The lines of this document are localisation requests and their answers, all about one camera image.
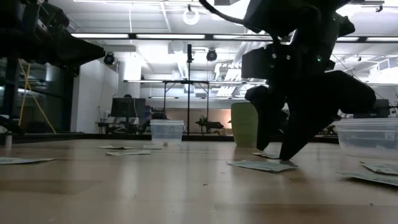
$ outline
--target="paper slip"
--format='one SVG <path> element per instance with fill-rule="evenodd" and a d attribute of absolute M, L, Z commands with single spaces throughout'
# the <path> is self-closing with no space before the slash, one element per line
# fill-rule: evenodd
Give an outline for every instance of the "paper slip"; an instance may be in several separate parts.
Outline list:
<path fill-rule="evenodd" d="M 156 145 L 148 145 L 148 146 L 144 146 L 144 149 L 161 150 L 161 149 L 163 149 L 163 147 L 156 146 Z"/>
<path fill-rule="evenodd" d="M 369 180 L 373 182 L 378 182 L 382 184 L 389 184 L 398 186 L 398 177 L 388 176 L 388 175 L 380 175 L 380 174 L 372 174 L 369 172 L 355 172 L 355 171 L 336 171 L 339 174 L 346 175 L 348 177 L 353 177 L 362 180 Z"/>
<path fill-rule="evenodd" d="M 47 162 L 52 161 L 54 159 L 21 159 L 21 158 L 12 158 L 12 157 L 0 157 L 0 165 L 6 164 L 27 164 L 34 162 Z"/>
<path fill-rule="evenodd" d="M 110 156 L 133 156 L 133 155 L 148 155 L 150 154 L 149 150 L 126 150 L 123 152 L 107 152 L 107 155 Z"/>
<path fill-rule="evenodd" d="M 275 162 L 259 162 L 259 161 L 229 162 L 228 165 L 249 168 L 249 169 L 263 170 L 273 173 L 278 173 L 283 170 L 294 169 L 297 167 L 286 164 L 279 164 Z"/>
<path fill-rule="evenodd" d="M 383 174 L 395 174 L 398 175 L 398 164 L 387 164 L 382 162 L 361 162 L 363 166 L 370 169 L 373 172 Z"/>
<path fill-rule="evenodd" d="M 279 159 L 279 154 L 272 154 L 268 152 L 254 152 L 252 155 L 262 156 L 268 159 Z"/>
<path fill-rule="evenodd" d="M 123 147 L 123 146 L 98 146 L 100 149 L 134 149 L 134 147 Z"/>

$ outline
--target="wooden table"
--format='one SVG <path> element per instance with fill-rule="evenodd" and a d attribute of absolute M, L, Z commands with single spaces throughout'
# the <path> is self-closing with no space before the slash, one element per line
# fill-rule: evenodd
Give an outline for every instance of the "wooden table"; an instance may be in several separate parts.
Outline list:
<path fill-rule="evenodd" d="M 105 156 L 97 146 L 150 142 L 78 140 L 13 145 L 14 157 L 57 161 L 0 166 L 4 224 L 397 223 L 398 189 L 347 179 L 364 170 L 339 145 L 309 144 L 297 170 L 271 174 L 227 166 L 264 158 L 234 143 L 183 142 L 151 155 Z M 280 147 L 272 144 L 270 150 Z M 0 149 L 0 156 L 5 152 Z"/>

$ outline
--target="spotlight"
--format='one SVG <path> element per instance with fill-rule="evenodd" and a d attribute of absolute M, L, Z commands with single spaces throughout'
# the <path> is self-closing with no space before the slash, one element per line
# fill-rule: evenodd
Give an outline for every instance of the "spotlight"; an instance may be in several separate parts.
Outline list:
<path fill-rule="evenodd" d="M 191 18 L 191 19 L 188 19 L 188 16 L 187 16 L 187 14 L 189 12 L 193 12 L 194 13 L 193 18 Z M 197 9 L 195 9 L 195 8 L 192 9 L 190 4 L 188 5 L 188 9 L 186 9 L 184 11 L 184 13 L 182 14 L 182 20 L 184 21 L 184 23 L 186 23 L 188 25 L 197 24 L 199 22 L 199 18 L 200 18 L 199 11 Z"/>
<path fill-rule="evenodd" d="M 104 63 L 106 65 L 114 65 L 118 62 L 118 60 L 114 57 L 114 52 L 107 52 L 104 58 Z"/>
<path fill-rule="evenodd" d="M 382 4 L 380 4 L 379 8 L 376 9 L 376 12 L 381 12 L 381 11 L 383 11 L 383 5 Z"/>
<path fill-rule="evenodd" d="M 217 60 L 216 50 L 215 49 L 209 49 L 209 52 L 207 53 L 206 59 L 209 62 L 214 62 L 215 60 Z"/>

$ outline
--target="black robot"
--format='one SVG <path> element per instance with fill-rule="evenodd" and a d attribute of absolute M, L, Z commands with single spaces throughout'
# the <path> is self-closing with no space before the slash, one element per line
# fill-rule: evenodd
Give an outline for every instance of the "black robot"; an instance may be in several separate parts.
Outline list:
<path fill-rule="evenodd" d="M 372 88 L 345 72 L 325 72 L 335 66 L 329 58 L 337 38 L 355 31 L 347 17 L 336 13 L 350 0 L 251 0 L 244 19 L 224 15 L 206 0 L 199 1 L 227 21 L 272 37 L 272 44 L 243 57 L 242 77 L 263 78 L 269 84 L 248 90 L 245 97 L 257 109 L 259 150 L 268 146 L 269 136 L 280 128 L 285 103 L 290 116 L 280 150 L 282 160 L 291 159 L 332 123 L 338 110 L 353 114 L 373 108 L 376 96 Z M 292 32 L 291 43 L 282 44 L 280 39 Z M 259 69 L 245 74 L 244 65 L 250 64 L 245 60 L 250 58 L 260 58 L 251 62 Z"/>

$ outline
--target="plastic container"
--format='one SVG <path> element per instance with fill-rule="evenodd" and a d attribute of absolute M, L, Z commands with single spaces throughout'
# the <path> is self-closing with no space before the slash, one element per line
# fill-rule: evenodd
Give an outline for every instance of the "plastic container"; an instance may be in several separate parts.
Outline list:
<path fill-rule="evenodd" d="M 398 158 L 398 118 L 346 119 L 334 124 L 346 154 Z"/>
<path fill-rule="evenodd" d="M 184 122 L 176 120 L 150 121 L 152 142 L 158 146 L 178 146 L 181 144 Z"/>

